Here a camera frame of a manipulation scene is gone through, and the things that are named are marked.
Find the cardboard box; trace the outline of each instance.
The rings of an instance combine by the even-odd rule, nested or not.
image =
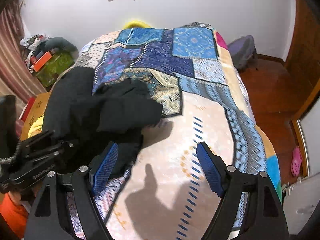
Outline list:
[[[30,109],[30,112],[27,116],[27,119],[24,122],[24,125],[22,127],[22,132],[20,136],[21,141],[28,139],[28,132],[30,130],[30,127],[44,113],[48,104],[50,94],[51,92],[47,92],[47,93],[39,94],[36,97],[36,100],[33,103]]]

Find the pink croc shoe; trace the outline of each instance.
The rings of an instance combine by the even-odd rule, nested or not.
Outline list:
[[[297,146],[292,152],[291,173],[293,176],[297,177],[300,174],[301,163],[302,156],[300,153],[300,148]]]

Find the gray rope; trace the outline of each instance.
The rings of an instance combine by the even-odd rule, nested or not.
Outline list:
[[[17,143],[17,146],[16,146],[16,151],[14,152],[14,154],[11,157],[8,157],[8,158],[0,158],[0,165],[14,163],[16,161],[16,159],[17,159],[17,156],[18,156],[18,153],[19,153],[19,150],[20,150],[20,145],[21,145],[21,142],[18,139],[18,143]]]

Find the green box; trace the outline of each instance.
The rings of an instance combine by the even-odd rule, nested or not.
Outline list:
[[[49,87],[55,83],[58,76],[74,63],[70,53],[62,50],[50,58],[44,66],[37,72],[36,77],[44,87]]]

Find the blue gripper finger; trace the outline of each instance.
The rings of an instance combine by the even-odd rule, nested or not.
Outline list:
[[[211,190],[217,193],[219,197],[223,197],[224,190],[221,184],[221,176],[210,158],[210,155],[214,154],[209,147],[204,147],[202,143],[198,143],[196,153]]]
[[[106,183],[110,177],[111,171],[115,166],[118,158],[118,145],[113,143],[111,147],[106,147],[104,151],[108,151],[106,157],[102,160],[100,167],[93,175],[92,193],[94,195],[99,194],[105,189]]]

